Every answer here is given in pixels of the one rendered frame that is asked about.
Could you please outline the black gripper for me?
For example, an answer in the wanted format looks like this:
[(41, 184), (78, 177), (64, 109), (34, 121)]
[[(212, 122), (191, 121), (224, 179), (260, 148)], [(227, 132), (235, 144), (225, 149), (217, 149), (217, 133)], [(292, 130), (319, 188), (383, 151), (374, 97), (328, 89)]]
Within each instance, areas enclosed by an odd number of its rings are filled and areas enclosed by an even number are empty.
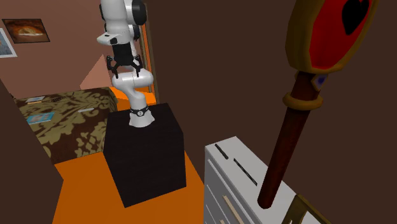
[(112, 46), (114, 57), (110, 55), (106, 56), (106, 66), (109, 71), (111, 71), (116, 78), (118, 78), (118, 67), (119, 66), (132, 66), (136, 70), (136, 75), (139, 77), (139, 73), (143, 68), (142, 60), (140, 55), (132, 55), (130, 43), (117, 44)]

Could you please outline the orange door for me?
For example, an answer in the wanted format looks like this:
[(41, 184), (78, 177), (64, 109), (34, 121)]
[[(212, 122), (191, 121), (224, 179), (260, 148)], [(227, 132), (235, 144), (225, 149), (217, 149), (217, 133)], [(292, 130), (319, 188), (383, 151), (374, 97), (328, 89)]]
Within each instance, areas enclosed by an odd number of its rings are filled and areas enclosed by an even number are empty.
[(141, 54), (144, 61), (144, 68), (152, 73), (153, 83), (148, 87), (148, 90), (144, 93), (148, 105), (155, 105), (159, 102), (159, 94), (157, 88), (157, 77), (155, 74), (155, 66), (152, 61), (153, 50), (151, 47), (150, 33), (148, 30), (148, 24), (144, 24), (139, 27), (141, 37), (139, 39)]

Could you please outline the bed with patterned brown cover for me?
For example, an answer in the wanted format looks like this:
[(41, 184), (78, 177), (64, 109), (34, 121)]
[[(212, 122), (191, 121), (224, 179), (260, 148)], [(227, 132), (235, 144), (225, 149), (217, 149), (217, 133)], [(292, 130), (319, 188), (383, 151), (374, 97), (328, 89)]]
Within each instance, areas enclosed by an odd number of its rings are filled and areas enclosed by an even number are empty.
[[(31, 125), (53, 164), (101, 152), (108, 115), (117, 111), (118, 100), (108, 87), (46, 95), (40, 103), (15, 103), (27, 118), (54, 112), (49, 122)], [(79, 113), (79, 109), (94, 108)]]

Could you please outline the dark robot stand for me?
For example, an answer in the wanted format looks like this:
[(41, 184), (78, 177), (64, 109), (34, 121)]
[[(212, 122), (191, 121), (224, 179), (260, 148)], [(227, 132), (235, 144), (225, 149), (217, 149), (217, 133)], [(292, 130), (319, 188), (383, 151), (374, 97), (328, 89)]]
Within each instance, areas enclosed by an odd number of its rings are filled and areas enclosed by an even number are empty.
[(124, 207), (186, 186), (184, 135), (167, 103), (149, 107), (155, 121), (129, 125), (129, 111), (108, 115), (103, 154)]

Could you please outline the white chest of drawers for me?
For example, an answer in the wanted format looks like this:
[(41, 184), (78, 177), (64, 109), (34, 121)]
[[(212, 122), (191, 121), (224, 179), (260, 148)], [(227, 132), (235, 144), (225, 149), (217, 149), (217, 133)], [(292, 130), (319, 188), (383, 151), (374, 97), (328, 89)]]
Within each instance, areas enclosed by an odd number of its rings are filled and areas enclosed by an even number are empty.
[[(258, 186), (241, 171), (238, 162), (254, 177)], [(282, 182), (268, 209), (258, 205), (258, 196), (268, 166), (238, 137), (205, 147), (205, 185), (211, 190), (229, 224), (281, 224), (296, 192)]]

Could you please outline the long black pen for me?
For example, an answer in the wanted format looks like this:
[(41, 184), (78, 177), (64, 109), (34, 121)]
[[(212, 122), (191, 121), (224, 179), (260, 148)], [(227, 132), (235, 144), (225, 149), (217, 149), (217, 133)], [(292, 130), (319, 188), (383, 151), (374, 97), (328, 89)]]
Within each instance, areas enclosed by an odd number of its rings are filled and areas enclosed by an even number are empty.
[(250, 179), (250, 181), (255, 185), (258, 186), (257, 181), (248, 173), (248, 171), (238, 162), (236, 158), (233, 158), (233, 161), (236, 163), (236, 165), (241, 169), (241, 171)]

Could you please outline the red and gold sceptre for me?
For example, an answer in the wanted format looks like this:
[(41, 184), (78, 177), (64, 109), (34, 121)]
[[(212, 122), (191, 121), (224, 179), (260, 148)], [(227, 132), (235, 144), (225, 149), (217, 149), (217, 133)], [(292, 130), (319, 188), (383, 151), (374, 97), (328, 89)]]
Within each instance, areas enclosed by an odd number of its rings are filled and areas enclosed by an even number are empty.
[(282, 101), (287, 107), (258, 195), (272, 206), (296, 144), (330, 73), (342, 70), (358, 51), (380, 0), (296, 0), (288, 22), (285, 51), (296, 69), (295, 83)]

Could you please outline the gold angular stand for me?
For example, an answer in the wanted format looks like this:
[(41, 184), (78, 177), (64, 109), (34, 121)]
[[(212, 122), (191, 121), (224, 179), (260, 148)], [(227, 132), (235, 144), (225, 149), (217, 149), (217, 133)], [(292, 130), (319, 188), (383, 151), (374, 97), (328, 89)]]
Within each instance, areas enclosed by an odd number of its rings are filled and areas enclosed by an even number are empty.
[(302, 224), (309, 212), (320, 224), (331, 224), (302, 194), (296, 194), (281, 224)]

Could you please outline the orange framed wall picture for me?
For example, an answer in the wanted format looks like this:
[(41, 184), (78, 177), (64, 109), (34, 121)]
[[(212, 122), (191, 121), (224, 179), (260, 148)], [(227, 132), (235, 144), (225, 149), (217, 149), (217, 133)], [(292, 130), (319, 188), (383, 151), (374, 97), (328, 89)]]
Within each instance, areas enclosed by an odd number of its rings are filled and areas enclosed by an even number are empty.
[(2, 19), (14, 44), (50, 42), (40, 18)]

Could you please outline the white framed wall picture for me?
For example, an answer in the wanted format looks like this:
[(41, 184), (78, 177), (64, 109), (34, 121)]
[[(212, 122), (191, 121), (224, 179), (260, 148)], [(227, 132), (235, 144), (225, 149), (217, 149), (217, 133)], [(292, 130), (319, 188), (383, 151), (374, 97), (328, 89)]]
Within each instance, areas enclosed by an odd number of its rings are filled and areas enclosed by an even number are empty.
[(17, 57), (4, 29), (0, 28), (0, 58)]

